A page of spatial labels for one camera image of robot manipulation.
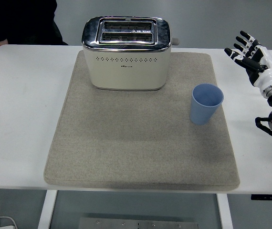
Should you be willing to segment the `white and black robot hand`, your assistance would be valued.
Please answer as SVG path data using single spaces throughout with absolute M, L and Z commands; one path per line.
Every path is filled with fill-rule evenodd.
M 252 86 L 259 88 L 262 96 L 272 95 L 272 55 L 257 39 L 244 31 L 236 37 L 237 51 L 225 48 L 225 53 L 246 70 Z

